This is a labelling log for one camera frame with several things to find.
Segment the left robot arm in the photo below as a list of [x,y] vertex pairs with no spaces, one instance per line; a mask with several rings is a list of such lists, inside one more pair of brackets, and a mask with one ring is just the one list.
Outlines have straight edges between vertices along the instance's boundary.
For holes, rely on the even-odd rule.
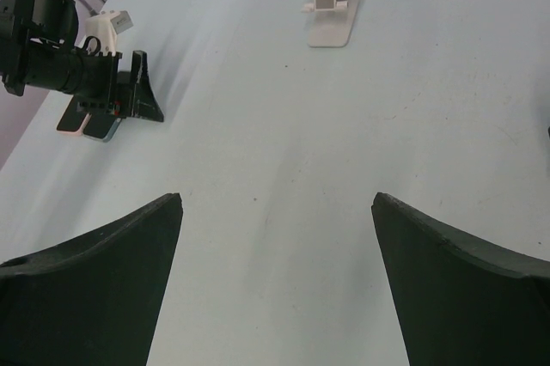
[[147,54],[135,51],[131,68],[119,70],[120,52],[87,36],[76,46],[79,21],[73,0],[1,0],[1,78],[8,93],[27,86],[76,99],[93,115],[163,122],[150,86]]

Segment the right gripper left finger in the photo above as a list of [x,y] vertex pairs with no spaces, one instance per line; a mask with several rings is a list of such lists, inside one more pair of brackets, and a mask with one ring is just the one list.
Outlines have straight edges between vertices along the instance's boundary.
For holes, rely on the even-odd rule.
[[182,223],[178,193],[1,265],[3,365],[145,365]]

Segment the pink case phone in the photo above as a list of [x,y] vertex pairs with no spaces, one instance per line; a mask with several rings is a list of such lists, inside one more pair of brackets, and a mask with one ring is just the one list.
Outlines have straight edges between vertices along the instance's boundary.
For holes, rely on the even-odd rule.
[[81,136],[90,115],[84,111],[78,110],[78,103],[71,101],[65,108],[65,111],[59,120],[56,131],[71,136]]

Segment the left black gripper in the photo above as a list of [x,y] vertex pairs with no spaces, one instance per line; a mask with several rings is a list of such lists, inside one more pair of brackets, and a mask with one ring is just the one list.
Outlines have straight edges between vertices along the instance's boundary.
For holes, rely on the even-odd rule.
[[[94,115],[120,116],[121,99],[118,97],[119,61],[122,53],[99,52],[94,56],[81,56],[82,68],[79,70],[75,92],[76,110]],[[163,122],[162,112],[150,84],[147,53],[134,51],[131,69],[125,82],[125,116]]]

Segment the white phone stand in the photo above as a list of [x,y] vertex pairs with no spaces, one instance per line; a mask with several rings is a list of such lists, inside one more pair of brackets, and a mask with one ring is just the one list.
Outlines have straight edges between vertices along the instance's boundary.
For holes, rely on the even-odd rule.
[[312,0],[302,11],[314,15],[308,46],[311,48],[342,48],[351,38],[359,0]]

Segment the black phone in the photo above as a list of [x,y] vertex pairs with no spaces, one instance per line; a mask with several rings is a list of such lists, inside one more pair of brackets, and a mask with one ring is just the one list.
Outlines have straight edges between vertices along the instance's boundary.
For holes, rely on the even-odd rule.
[[107,107],[96,108],[90,113],[83,135],[98,141],[108,142],[117,131],[117,128],[127,114],[125,107],[128,102],[128,83],[131,73],[127,70],[117,74],[117,83],[109,91],[103,92],[95,100],[104,103]]

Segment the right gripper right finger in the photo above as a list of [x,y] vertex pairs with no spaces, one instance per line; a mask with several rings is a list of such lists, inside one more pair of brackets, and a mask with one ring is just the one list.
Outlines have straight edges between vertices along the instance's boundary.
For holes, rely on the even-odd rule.
[[411,365],[547,365],[549,264],[386,194],[371,206]]

